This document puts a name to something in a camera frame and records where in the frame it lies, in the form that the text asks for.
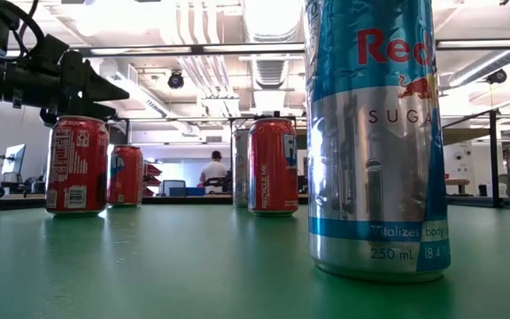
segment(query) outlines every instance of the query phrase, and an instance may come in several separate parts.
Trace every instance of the green table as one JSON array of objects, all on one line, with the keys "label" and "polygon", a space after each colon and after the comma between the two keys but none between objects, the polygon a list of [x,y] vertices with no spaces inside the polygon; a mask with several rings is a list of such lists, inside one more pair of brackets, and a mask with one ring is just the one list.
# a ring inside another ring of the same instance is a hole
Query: green table
[{"label": "green table", "polygon": [[0,318],[510,318],[510,211],[450,207],[452,266],[427,284],[328,275],[307,207],[142,206],[103,218],[0,212]]}]

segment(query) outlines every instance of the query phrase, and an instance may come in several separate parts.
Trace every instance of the red bull can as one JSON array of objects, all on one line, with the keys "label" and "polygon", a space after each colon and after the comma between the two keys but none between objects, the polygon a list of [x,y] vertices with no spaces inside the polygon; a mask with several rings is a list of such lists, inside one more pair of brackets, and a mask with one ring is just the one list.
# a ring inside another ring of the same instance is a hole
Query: red bull can
[{"label": "red bull can", "polygon": [[61,116],[52,129],[46,210],[52,214],[98,214],[106,205],[105,123]]},{"label": "red bull can", "polygon": [[310,252],[421,282],[450,265],[430,0],[306,0]]},{"label": "red bull can", "polygon": [[249,157],[247,141],[249,129],[240,128],[234,132],[233,159],[234,159],[234,206],[247,207],[249,204]]},{"label": "red bull can", "polygon": [[110,156],[107,201],[112,206],[137,206],[143,202],[143,154],[130,145],[116,145]]},{"label": "red bull can", "polygon": [[297,132],[290,120],[266,118],[249,131],[249,210],[292,216],[298,210]]}]

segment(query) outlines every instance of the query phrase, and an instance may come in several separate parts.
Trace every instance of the computer monitor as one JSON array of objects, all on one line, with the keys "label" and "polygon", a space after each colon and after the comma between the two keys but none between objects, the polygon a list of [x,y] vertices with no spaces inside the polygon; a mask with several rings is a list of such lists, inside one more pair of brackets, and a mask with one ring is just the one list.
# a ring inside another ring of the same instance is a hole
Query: computer monitor
[{"label": "computer monitor", "polygon": [[24,144],[7,147],[7,151],[5,151],[5,158],[7,159],[4,159],[4,166],[1,169],[1,174],[21,174],[26,148],[27,146]]}]

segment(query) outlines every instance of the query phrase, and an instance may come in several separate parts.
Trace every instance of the person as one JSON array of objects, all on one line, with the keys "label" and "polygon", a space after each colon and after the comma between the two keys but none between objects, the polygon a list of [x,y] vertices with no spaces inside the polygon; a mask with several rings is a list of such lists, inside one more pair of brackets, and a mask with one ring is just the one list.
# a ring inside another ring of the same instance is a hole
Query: person
[{"label": "person", "polygon": [[[212,152],[212,162],[208,163],[202,168],[202,174],[200,176],[200,182],[204,183],[210,178],[226,177],[228,175],[228,169],[225,165],[221,164],[221,153],[218,151]],[[205,187],[205,193],[210,192],[222,192],[221,187],[207,186]]]}]

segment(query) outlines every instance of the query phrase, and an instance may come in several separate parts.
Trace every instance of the security camera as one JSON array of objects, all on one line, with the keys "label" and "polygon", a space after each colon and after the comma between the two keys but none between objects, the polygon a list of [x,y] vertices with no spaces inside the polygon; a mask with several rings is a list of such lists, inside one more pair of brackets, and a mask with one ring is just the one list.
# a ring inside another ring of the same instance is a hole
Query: security camera
[{"label": "security camera", "polygon": [[505,80],[506,80],[506,72],[503,71],[503,69],[500,69],[497,72],[489,74],[485,78],[485,81],[488,82],[489,84],[503,83]]},{"label": "security camera", "polygon": [[181,70],[173,70],[170,78],[168,78],[168,86],[171,89],[180,89],[184,86],[184,79],[182,78]]}]

